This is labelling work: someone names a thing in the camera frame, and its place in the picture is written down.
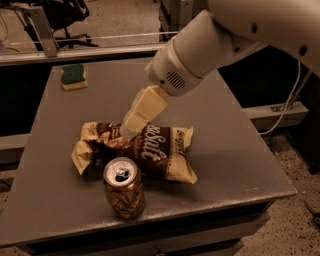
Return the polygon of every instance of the snack bag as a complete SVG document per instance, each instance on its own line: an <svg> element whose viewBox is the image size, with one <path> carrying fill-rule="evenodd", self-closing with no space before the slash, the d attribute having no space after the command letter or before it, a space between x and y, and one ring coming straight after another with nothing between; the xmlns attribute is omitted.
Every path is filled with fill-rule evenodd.
<svg viewBox="0 0 320 256"><path fill-rule="evenodd" d="M108 161L124 156L132 159L148 177L191 184L197 181L186 158L193 128L147 125L133 138L121 136L119 129L120 124L84 124L82 142L76 144L72 153L73 162L80 174L85 170L85 164L99 168L101 163L100 167L104 167Z"/></svg>

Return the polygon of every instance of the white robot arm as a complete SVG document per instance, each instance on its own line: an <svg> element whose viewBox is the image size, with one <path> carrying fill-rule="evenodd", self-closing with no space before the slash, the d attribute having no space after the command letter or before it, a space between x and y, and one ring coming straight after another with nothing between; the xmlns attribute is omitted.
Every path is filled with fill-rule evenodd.
<svg viewBox="0 0 320 256"><path fill-rule="evenodd" d="M136 97L122 132L136 134L166 107L168 96L185 94L211 71L267 45L289 53L320 77L319 29L318 0L208 0L208 10L147 65L150 81L159 88L149 87Z"/></svg>

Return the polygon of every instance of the floor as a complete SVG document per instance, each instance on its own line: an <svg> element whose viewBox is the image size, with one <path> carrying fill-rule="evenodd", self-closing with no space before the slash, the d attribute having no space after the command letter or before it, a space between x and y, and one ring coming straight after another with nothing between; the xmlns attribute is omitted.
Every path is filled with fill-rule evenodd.
<svg viewBox="0 0 320 256"><path fill-rule="evenodd" d="M151 0L122 0L121 5L119 2L88 0L90 17L83 23L74 24L70 32L89 31L93 42L102 47L157 42L159 4ZM0 13L9 24L8 37L5 39L6 27L3 20L0 20L3 24L0 26L0 39L5 39L2 42L10 48L9 51L35 51L16 15L7 10L0 10ZM320 256L320 228L314 224L304 206L304 200L307 200L315 210L320 211L320 175L308 172L307 156L286 129L274 133L268 138L267 144L297 188L298 194L279 200L270 207L268 213L271 219L255 235L243 239L244 247L237 256ZM9 193L8 185L0 183L0 214ZM0 249L0 256L9 255L28 254L18 248Z"/></svg>

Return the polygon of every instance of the sponge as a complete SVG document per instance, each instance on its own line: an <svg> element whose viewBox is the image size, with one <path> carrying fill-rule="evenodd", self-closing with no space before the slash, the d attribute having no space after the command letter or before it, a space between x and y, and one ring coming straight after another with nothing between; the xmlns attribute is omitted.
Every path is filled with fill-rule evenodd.
<svg viewBox="0 0 320 256"><path fill-rule="evenodd" d="M66 91L88 87L87 73L82 64L62 67L61 83Z"/></svg>

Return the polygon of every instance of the table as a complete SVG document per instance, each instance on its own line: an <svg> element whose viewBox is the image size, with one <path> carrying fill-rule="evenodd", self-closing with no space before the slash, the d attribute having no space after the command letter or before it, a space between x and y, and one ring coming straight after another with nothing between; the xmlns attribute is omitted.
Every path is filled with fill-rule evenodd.
<svg viewBox="0 0 320 256"><path fill-rule="evenodd" d="M60 84L61 68L53 67L0 216L0 247L48 255L155 255L157 247L168 255L232 255L242 236L267 221L272 202L296 194L214 72L185 96L171 98L153 121L194 127L188 159L198 182L145 179L142 215L116 217L105 199L102 173L80 176L70 154L83 123L123 119L136 92L150 84L147 61L84 64L89 87L69 92Z"/></svg>

